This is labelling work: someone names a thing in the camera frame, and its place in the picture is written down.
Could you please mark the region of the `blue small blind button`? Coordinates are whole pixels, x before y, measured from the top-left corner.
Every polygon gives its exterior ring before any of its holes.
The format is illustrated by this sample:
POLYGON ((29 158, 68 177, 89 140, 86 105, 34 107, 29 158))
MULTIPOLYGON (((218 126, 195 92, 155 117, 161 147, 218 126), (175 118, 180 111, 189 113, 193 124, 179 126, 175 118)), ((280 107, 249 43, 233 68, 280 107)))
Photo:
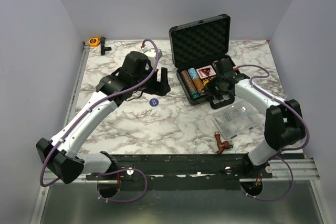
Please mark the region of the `blue small blind button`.
POLYGON ((152 106, 152 107, 156 107, 159 105, 159 101, 157 98, 152 98, 150 101, 149 101, 149 105, 152 106))

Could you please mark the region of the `black triangular all-in button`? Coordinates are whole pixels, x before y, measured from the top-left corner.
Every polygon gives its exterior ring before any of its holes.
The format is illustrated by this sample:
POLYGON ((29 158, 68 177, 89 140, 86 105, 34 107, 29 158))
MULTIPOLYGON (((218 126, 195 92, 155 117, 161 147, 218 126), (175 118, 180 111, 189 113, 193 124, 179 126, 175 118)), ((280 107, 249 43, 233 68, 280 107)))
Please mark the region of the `black triangular all-in button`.
POLYGON ((199 76, 201 78, 205 78, 205 77, 210 77, 213 75, 216 75, 214 69, 212 66, 208 66, 208 67, 204 67, 204 68, 199 68, 197 70, 197 72, 199 73, 199 76))

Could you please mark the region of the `black poker set case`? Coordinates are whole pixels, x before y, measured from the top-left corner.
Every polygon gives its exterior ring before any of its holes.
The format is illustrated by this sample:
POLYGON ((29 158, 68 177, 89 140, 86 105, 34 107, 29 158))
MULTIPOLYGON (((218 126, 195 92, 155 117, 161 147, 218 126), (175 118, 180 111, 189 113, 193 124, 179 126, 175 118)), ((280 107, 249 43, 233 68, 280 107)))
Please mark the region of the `black poker set case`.
POLYGON ((219 109, 235 101, 227 95, 215 98, 203 82, 214 77, 201 79, 196 69, 212 65, 216 61, 228 58, 230 16, 220 14, 211 18, 201 19, 184 25, 174 26, 169 30, 173 65, 177 68, 176 75, 191 105, 208 102, 212 109, 219 109), (192 99, 180 76, 186 70, 190 75, 199 98, 192 99))

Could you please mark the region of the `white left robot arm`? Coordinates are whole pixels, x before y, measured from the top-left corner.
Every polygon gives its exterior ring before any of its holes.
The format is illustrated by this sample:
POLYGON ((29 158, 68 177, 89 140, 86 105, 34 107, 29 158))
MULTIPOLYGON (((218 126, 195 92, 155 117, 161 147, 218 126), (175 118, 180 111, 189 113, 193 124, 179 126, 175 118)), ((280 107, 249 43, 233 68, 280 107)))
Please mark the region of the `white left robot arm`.
POLYGON ((134 92, 163 97, 170 91, 167 69, 157 69, 161 57, 161 51, 153 49, 128 53, 122 66, 99 81, 87 104, 59 133, 37 142, 43 169, 65 184, 89 173, 112 179, 117 170, 111 155, 99 152, 80 157, 79 150, 96 127, 134 92))

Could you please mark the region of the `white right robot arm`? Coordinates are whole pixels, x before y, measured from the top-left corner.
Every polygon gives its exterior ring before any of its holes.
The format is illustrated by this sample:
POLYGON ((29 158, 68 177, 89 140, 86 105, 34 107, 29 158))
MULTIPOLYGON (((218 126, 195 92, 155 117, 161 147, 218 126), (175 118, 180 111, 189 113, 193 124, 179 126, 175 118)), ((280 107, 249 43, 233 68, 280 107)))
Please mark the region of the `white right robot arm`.
POLYGON ((249 178, 260 172, 260 167, 281 151, 300 140, 309 140, 308 126, 302 118, 298 101, 281 99, 257 85, 256 77, 239 72, 230 59, 213 64, 216 77, 206 84, 216 98, 227 95, 239 97, 265 116, 264 140, 243 156, 241 171, 249 178))

